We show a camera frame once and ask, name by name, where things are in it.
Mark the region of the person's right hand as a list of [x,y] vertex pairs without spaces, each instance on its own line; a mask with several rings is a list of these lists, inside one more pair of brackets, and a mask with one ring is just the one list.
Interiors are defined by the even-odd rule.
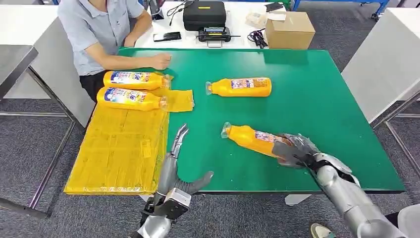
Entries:
[[160,53],[151,57],[150,67],[157,70],[164,70],[168,68],[171,62],[172,55],[168,53]]

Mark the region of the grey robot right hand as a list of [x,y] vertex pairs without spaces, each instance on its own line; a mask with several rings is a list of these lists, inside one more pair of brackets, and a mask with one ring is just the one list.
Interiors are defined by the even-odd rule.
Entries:
[[314,161],[313,156],[320,152],[309,138],[301,134],[282,133],[274,142],[272,154],[278,157],[278,163],[290,168],[303,168]]

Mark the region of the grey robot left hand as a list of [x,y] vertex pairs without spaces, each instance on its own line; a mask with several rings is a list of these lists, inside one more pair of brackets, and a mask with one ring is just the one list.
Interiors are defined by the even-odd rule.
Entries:
[[207,186],[214,175],[213,171],[208,171],[198,180],[193,182],[185,182],[178,176],[178,157],[182,146],[182,142],[189,129],[184,123],[175,135],[171,150],[167,152],[163,160],[158,180],[157,190],[154,194],[154,204],[167,195],[173,188],[178,188],[189,195],[192,195],[203,187]]

